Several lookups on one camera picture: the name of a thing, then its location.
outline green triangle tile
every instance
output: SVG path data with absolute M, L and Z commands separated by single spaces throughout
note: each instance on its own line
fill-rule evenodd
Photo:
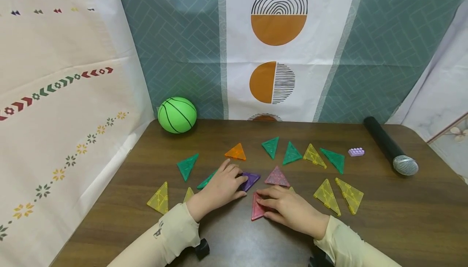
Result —
M 343 174 L 345 169 L 345 156 L 323 148 L 320 148 L 320 151 L 330 160 L 335 168 L 338 169 L 340 174 Z
M 294 145 L 289 141 L 288 147 L 286 149 L 286 154 L 284 154 L 283 165 L 302 159 L 301 153 L 294 147 Z
M 206 187 L 206 185 L 208 184 L 208 182 L 211 180 L 211 178 L 213 177 L 213 175 L 216 174 L 216 171 L 214 171 L 209 177 L 206 178 L 206 180 L 204 180 L 203 182 L 201 182 L 198 186 L 197 186 L 197 189 L 198 190 L 201 190 L 203 189 L 204 187 Z
M 189 178 L 190 172 L 192 171 L 193 166 L 197 161 L 197 158 L 198 153 L 192 157 L 189 157 L 188 159 L 182 160 L 181 162 L 177 163 L 177 166 L 179 168 L 180 173 L 182 174 L 182 177 L 184 178 L 184 181 L 187 181 L 187 179 Z
M 278 146 L 278 140 L 280 138 L 276 137 L 271 140 L 265 141 L 262 143 L 262 146 L 265 148 L 266 152 L 270 155 L 271 159 L 275 159 L 276 148 Z

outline black microphone handle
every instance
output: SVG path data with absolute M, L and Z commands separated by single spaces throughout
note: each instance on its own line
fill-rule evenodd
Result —
M 364 126 L 392 165 L 395 157 L 406 155 L 374 117 L 364 119 Z

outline purple triangle tile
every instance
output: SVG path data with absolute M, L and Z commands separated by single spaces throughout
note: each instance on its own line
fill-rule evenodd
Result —
M 260 175 L 251 174 L 250 172 L 243 172 L 242 175 L 249 178 L 245 183 L 240 185 L 240 190 L 245 192 L 247 192 L 260 178 Z

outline herringbone pattern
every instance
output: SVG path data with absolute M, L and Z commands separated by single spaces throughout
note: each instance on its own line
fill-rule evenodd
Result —
M 461 0 L 361 0 L 320 122 L 385 122 L 431 60 Z
M 168 97 L 222 119 L 218 0 L 122 0 L 156 108 Z

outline sleeve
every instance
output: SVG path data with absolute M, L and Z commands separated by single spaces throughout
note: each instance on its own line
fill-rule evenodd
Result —
M 199 244 L 198 224 L 185 203 L 178 204 L 121 252 L 108 267 L 164 267 L 185 248 Z
M 314 243 L 331 258 L 335 267 L 401 267 L 332 216 L 324 238 Z

